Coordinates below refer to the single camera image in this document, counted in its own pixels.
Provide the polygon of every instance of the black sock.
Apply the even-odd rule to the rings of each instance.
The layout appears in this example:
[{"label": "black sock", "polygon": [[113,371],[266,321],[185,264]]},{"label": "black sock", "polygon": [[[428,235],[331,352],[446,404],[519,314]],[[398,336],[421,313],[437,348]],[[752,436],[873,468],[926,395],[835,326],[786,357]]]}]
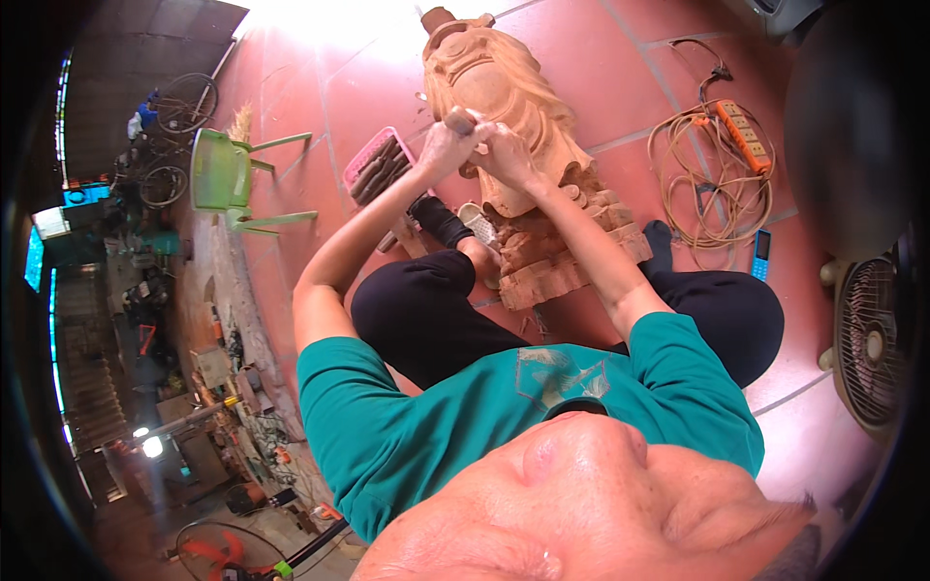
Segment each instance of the black sock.
[{"label": "black sock", "polygon": [[461,239],[474,236],[472,229],[465,226],[436,196],[418,198],[407,213],[446,248],[455,248]]},{"label": "black sock", "polygon": [[643,235],[652,248],[652,257],[640,262],[646,280],[657,272],[671,272],[671,230],[662,220],[652,220],[643,228]]}]

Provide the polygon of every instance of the teal t-shirt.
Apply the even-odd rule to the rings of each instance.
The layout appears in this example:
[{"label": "teal t-shirt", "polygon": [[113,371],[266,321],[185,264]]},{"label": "teal t-shirt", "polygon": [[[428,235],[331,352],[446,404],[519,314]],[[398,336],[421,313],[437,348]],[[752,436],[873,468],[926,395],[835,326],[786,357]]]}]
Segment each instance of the teal t-shirt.
[{"label": "teal t-shirt", "polygon": [[408,508],[562,402],[589,399],[649,443],[691,448],[753,477],[763,437],[691,317],[645,315],[630,356],[578,345],[487,355],[423,394],[397,389],[364,341],[312,343],[297,364],[300,411],[336,509],[371,542]]}]

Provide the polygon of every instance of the pink basket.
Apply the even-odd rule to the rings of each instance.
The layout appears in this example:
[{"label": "pink basket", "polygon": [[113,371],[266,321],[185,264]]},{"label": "pink basket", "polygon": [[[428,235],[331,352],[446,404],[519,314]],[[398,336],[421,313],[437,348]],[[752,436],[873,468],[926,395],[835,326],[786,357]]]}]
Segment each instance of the pink basket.
[{"label": "pink basket", "polygon": [[[351,189],[353,183],[358,179],[359,173],[362,171],[362,168],[365,167],[365,163],[371,158],[371,155],[378,150],[382,143],[387,140],[390,136],[394,136],[397,139],[397,142],[401,145],[401,151],[404,152],[407,159],[410,160],[411,165],[417,164],[417,157],[407,148],[404,140],[401,139],[400,134],[397,133],[397,129],[387,126],[381,129],[375,137],[371,138],[370,141],[362,148],[360,152],[355,154],[355,157],[349,162],[349,165],[346,167],[345,171],[342,172],[342,182],[346,185],[346,190]],[[436,192],[429,188],[426,190],[426,193],[429,195],[436,195]]]}]

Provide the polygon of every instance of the wooden statue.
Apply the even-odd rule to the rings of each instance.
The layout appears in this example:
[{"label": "wooden statue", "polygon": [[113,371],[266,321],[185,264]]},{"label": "wooden statue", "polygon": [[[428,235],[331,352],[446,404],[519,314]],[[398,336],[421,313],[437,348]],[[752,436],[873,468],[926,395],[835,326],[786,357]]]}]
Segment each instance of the wooden statue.
[{"label": "wooden statue", "polygon": [[[491,29],[494,17],[456,20],[442,7],[423,15],[430,40],[423,49],[426,95],[437,121],[455,105],[475,109],[490,121],[506,123],[530,146],[536,167],[640,262],[652,251],[630,209],[605,189],[595,161],[572,139],[575,113],[539,74],[526,45]],[[589,283],[565,241],[533,201],[477,167],[463,167],[479,179],[482,209],[498,229],[500,297],[510,310],[533,307]]]}]

